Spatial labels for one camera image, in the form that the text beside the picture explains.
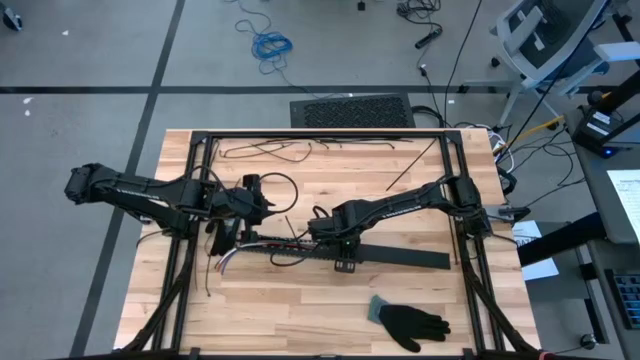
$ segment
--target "yellow cable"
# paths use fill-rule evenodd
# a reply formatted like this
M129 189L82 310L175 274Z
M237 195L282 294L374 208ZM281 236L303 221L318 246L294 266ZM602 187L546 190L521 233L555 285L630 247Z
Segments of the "yellow cable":
M500 150L504 149L505 147L511 145L514 141L520 139L524 139L526 137L528 137L529 135L533 134L536 131L542 130L542 129L546 129L547 127L553 125L553 124L557 124L560 122L560 120L564 119L564 115L560 115L558 117L556 117L555 119L551 120L551 121L547 121L546 123L542 124L542 125L538 125L536 127L534 127L533 129L529 129L527 131L525 131L524 133L522 133L520 136L518 136L517 138L505 143L504 145L497 147L495 150L493 150L493 154L496 155Z

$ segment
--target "power cable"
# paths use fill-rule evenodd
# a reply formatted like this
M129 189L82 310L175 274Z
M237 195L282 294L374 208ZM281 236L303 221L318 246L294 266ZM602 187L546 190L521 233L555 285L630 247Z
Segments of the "power cable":
M258 64L258 71L262 75L269 75L277 72L289 86L301 89L316 99L327 99L336 95L345 97L344 94L337 93L332 93L326 96L317 96L304 86L294 85L291 83L284 74L284 70L288 66L287 55L293 50L293 42L278 31L267 32L272 25L271 18L267 14L259 11L248 10L242 5L240 0L224 0L224 2L237 3L242 12L249 15L260 16L267 20L267 25L260 31L256 30L253 22L249 19L238 20L234 25L237 32L250 33L253 35L251 54L260 61Z
M471 24L469 24L469 29L467 30L467 34L464 36L464 40L462 41L462 45L460 46L460 50L458 51L458 56L456 56L456 61L453 64L453 71L451 71L451 76L449 77L449 81L447 82L447 87L444 90L444 121L447 121L447 96L449 95L449 87L451 86L451 81L453 80L453 75L456 73L456 69L458 68L458 61L460 61L460 55L462 54L462 50L464 49L464 45L467 43L467 39L469 38L469 34L471 33L471 29L473 28L473 24L476 22L476 17L478 16L478 11L480 10L480 5L482 5L482 0L478 1L478 6L476 7L476 11L473 13L473 18L471 19Z

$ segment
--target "keyboard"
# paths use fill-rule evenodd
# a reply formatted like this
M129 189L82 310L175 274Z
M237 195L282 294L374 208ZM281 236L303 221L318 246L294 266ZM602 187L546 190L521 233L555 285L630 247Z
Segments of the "keyboard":
M640 274L616 274L605 270L627 329L640 329Z

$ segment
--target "black glove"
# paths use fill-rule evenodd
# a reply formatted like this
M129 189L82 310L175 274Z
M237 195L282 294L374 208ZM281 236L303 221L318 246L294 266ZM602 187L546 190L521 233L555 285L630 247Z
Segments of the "black glove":
M444 341L450 334L449 323L440 316L427 314L406 305L384 305L380 308L380 321L393 340L411 351L420 352L420 345L412 339Z

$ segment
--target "gray floor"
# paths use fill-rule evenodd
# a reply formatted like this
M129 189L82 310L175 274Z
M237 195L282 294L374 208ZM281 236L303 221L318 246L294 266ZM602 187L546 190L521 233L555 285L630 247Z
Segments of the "gray floor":
M23 16L25 30L16 34L0 28L0 87L150 86L175 1L8 0ZM293 40L286 74L296 84L425 84L415 70L420 52L413 48L425 29L397 17L396 1L367 1L366 12L356 11L355 0L243 3L268 13L272 29ZM468 78L505 77L501 69L487 66L497 43L486 29L510 3L483 3L453 84ZM474 9L475 2L446 0L434 15L433 20L445 28L423 61L434 85L446 85ZM278 75L258 73L250 54L250 35L233 29L243 17L236 4L187 1L162 84L286 85ZM637 21L630 27L640 36ZM615 26L607 23L593 34L593 40L620 38ZM616 63L609 74L590 83L617 85L635 70L633 63ZM137 171L153 175L167 128L285 128L289 127L289 101L308 98L286 93L160 95ZM64 197L63 188L74 166L101 162L124 170L146 99L145 94L0 95L0 185L4 189L0 352L4 357L68 356L112 209L106 205L74 207ZM430 94L410 94L410 99L413 105L433 106ZM442 107L443 94L436 94L436 99ZM504 95L492 94L453 94L449 99L455 102L448 107L452 123L495 124L505 102ZM550 101L563 111L584 98ZM534 104L535 98L522 98L511 121L521 124ZM547 110L540 109L530 126L551 118ZM436 125L433 119L421 116L416 116L416 123ZM516 161L522 160L523 153ZM534 156L516 172L520 182L510 200L522 205L553 189L568 165L566 158ZM575 166L572 179L579 179L579 166ZM587 187L577 185L535 204L530 218L568 221L591 211ZM139 231L139 224L125 219L87 354L111 350ZM576 338L590 332L580 306L566 302L533 306L542 344L549 350L575 347ZM615 349L607 348L580 355L619 357Z

